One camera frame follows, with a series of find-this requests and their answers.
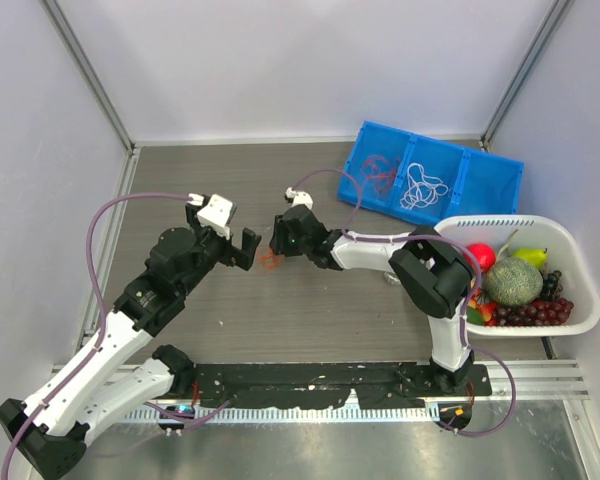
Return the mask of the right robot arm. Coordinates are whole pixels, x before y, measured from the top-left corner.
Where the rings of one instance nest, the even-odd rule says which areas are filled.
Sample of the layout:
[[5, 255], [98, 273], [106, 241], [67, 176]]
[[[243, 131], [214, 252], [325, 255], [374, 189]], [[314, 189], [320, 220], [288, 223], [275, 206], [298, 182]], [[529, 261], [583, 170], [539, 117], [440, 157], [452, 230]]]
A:
[[321, 269], [394, 274], [428, 318], [433, 386], [452, 395], [467, 384], [474, 353], [466, 311], [480, 269], [468, 263], [459, 244], [426, 225], [399, 235], [329, 230], [307, 206], [298, 205], [274, 217], [270, 248], [279, 256], [304, 256]]

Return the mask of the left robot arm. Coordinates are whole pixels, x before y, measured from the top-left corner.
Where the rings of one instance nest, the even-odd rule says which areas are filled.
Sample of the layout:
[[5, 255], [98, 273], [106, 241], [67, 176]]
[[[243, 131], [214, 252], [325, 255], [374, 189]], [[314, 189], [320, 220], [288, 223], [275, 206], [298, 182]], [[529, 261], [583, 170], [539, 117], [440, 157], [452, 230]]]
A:
[[106, 382], [184, 310], [186, 297], [216, 265], [249, 270], [260, 242], [250, 229], [244, 229], [241, 247], [210, 227], [164, 231], [145, 271], [125, 287], [96, 335], [36, 393], [0, 405], [12, 448], [43, 478], [60, 479], [133, 406], [162, 395], [185, 397], [195, 365], [171, 345], [158, 347], [124, 379]]

